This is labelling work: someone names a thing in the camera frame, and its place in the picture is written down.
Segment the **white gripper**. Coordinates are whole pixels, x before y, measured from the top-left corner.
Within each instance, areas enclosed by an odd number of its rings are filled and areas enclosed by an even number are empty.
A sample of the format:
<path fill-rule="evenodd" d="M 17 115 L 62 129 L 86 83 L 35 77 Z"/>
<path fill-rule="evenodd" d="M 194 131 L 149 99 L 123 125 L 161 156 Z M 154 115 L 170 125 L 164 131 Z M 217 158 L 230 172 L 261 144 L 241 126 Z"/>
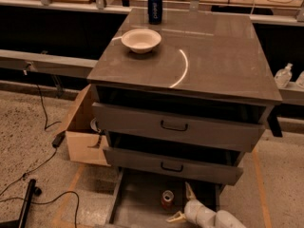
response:
<path fill-rule="evenodd" d="M 217 213 L 196 199 L 197 197 L 188 182 L 185 183 L 185 188 L 186 197 L 189 201 L 184 207 L 184 213 L 179 211 L 166 221 L 168 223 L 183 223 L 189 221 L 190 223 L 196 224 L 199 228 L 215 228 L 215 217 Z"/>

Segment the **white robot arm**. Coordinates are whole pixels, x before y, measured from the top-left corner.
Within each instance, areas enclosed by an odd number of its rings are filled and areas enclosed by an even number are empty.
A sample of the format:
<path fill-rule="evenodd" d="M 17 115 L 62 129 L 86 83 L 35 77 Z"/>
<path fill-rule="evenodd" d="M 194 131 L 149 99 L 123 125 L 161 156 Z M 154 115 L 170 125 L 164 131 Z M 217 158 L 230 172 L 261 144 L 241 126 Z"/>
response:
<path fill-rule="evenodd" d="M 190 222 L 199 228 L 246 228 L 231 213 L 225 210 L 215 212 L 201 203 L 188 182 L 185 183 L 185 188 L 188 201 L 184 210 L 168 218 L 166 220 L 168 223 Z"/>

